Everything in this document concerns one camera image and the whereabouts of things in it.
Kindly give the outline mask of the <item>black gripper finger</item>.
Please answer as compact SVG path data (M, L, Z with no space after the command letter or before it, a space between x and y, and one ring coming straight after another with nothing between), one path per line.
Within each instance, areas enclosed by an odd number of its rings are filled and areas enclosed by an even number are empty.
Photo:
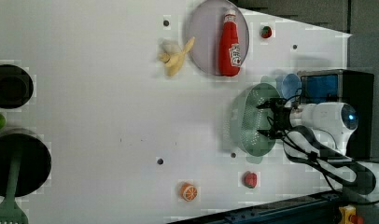
M273 135L270 130L259 130L259 133L264 135L267 138L273 139Z
M266 101L261 105L257 105L257 109L266 109L266 108L271 108L272 103L271 101Z

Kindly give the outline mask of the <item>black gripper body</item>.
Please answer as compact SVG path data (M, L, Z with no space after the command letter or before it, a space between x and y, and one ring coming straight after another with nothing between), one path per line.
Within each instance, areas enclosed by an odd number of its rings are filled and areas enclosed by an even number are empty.
M273 125L270 129L270 136L273 139L280 139L284 131L292 128L290 123L291 108L285 107L286 101L282 98L272 98L270 100L270 109L273 112Z

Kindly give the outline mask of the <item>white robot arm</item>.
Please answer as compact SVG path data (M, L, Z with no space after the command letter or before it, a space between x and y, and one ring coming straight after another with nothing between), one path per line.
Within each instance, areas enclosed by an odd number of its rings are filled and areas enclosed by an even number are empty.
M356 110L347 103L289 105L271 98L257 106L272 112L268 130L260 133L279 139L289 161L319 171L327 184L340 184L352 194L350 203L379 203L379 163L359 161L346 155L347 145L358 128Z

